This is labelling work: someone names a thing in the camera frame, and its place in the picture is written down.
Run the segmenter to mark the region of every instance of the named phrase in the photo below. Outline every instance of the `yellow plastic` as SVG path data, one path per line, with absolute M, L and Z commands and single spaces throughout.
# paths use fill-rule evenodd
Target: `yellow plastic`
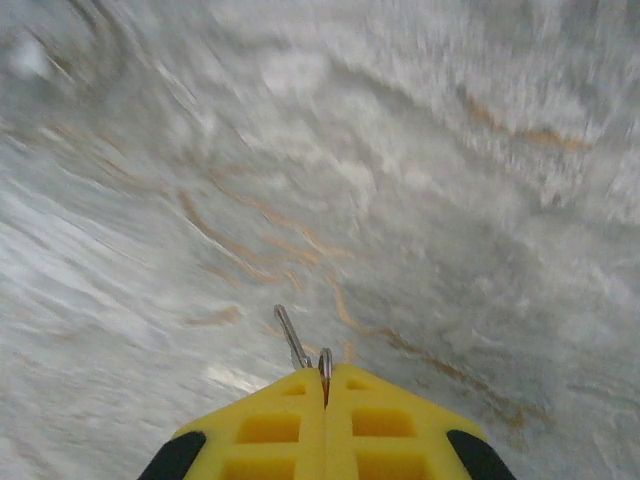
M 446 432 L 475 424 L 351 365 L 336 365 L 325 409 L 302 369 L 195 420 L 174 438 L 207 442 L 185 480 L 469 480 Z

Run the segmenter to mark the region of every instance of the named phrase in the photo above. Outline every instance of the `metal pin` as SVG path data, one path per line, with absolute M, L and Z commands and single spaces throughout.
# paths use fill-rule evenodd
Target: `metal pin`
M 280 320 L 282 330 L 284 331 L 284 335 L 287 338 L 287 343 L 291 347 L 291 361 L 293 362 L 293 367 L 296 370 L 298 370 L 299 368 L 313 367 L 311 358 L 309 358 L 304 352 L 302 344 L 300 343 L 300 340 L 298 340 L 298 336 L 296 335 L 296 331 L 293 328 L 291 320 L 289 320 L 287 311 L 282 305 L 276 305 L 273 311 L 275 316 Z

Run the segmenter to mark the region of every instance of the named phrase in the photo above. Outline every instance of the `rectangular cutout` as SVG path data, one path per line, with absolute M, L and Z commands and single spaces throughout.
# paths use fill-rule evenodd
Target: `rectangular cutout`
M 428 480 L 420 455 L 366 451 L 356 461 L 358 480 Z
M 354 437 L 415 437 L 411 416 L 402 410 L 361 408 L 351 414 Z
M 242 422 L 236 443 L 291 443 L 299 437 L 298 415 L 254 415 Z
M 293 458 L 234 459 L 224 466 L 223 480 L 293 480 L 296 461 Z

